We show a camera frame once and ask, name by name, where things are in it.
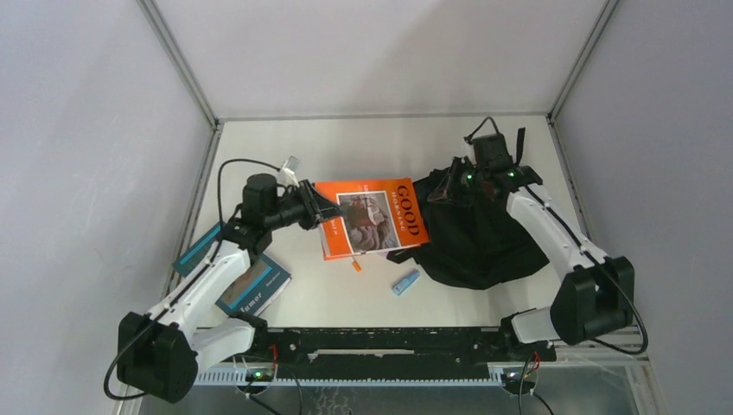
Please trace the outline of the orange Good Morning book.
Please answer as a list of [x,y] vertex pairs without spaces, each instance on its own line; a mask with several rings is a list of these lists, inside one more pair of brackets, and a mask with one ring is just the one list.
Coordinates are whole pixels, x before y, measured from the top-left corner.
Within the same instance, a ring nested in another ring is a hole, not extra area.
[[325,260],[401,251],[430,241],[408,178],[318,182],[316,190],[340,209],[320,225]]

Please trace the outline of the black student backpack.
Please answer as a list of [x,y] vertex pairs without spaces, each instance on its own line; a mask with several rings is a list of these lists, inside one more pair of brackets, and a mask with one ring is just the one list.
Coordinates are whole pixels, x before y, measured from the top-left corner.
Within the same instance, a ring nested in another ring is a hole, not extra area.
[[[510,155],[514,166],[522,156],[524,134],[518,131],[517,153]],[[461,159],[462,165],[477,166],[475,158]],[[549,265],[527,230],[508,214],[506,201],[428,202],[433,189],[429,175],[413,184],[430,241],[389,253],[387,260],[402,264],[412,259],[440,284],[478,291],[529,277]]]

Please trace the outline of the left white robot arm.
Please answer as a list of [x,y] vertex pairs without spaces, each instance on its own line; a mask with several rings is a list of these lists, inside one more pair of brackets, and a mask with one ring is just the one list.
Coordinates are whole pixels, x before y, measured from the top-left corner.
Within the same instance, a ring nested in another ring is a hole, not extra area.
[[269,174],[248,179],[242,202],[221,222],[214,245],[194,273],[159,303],[139,314],[129,312],[118,325],[117,354],[105,373],[103,389],[112,400],[112,377],[146,395],[177,403],[197,376],[237,354],[264,358],[270,337],[250,317],[236,315],[209,328],[199,323],[226,289],[245,274],[272,242],[274,231],[297,224],[312,230],[341,216],[338,204],[309,181],[285,188]]

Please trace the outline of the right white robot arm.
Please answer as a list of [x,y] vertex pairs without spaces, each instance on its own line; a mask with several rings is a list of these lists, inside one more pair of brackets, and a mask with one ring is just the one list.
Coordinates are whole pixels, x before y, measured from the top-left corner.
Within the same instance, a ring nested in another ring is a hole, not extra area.
[[597,341],[634,322],[634,267],[573,226],[532,168],[455,158],[416,189],[430,235],[416,260],[436,281],[485,290],[546,266],[557,274],[551,304],[502,319],[507,358],[523,359],[538,342]]

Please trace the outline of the orange capped white marker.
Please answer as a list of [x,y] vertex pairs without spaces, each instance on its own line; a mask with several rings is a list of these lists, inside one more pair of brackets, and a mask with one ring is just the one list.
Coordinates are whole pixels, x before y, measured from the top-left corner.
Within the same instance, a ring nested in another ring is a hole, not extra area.
[[357,260],[356,260],[355,258],[351,258],[350,260],[351,260],[351,265],[352,265],[352,267],[353,267],[353,268],[354,268],[354,269],[355,269],[355,270],[356,270],[357,272],[361,272],[361,271],[362,271],[362,268],[361,268],[361,266],[360,266],[359,262],[358,262],[358,261],[357,261]]

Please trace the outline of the teal humor book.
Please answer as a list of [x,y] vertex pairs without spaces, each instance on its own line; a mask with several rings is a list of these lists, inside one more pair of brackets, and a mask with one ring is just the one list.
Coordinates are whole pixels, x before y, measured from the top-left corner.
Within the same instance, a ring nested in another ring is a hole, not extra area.
[[[173,269],[182,277],[190,275],[204,258],[209,257],[219,233],[220,225],[214,225],[173,263]],[[263,253],[247,272],[227,287],[216,305],[229,316],[240,311],[259,316],[290,281],[291,274]]]

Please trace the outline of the black front mounting rail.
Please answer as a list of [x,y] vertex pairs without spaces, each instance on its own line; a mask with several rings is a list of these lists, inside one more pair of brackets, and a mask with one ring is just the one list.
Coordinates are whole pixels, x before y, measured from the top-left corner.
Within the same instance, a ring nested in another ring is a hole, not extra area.
[[520,345],[492,327],[267,329],[241,356],[291,374],[419,379],[557,359],[545,342]]

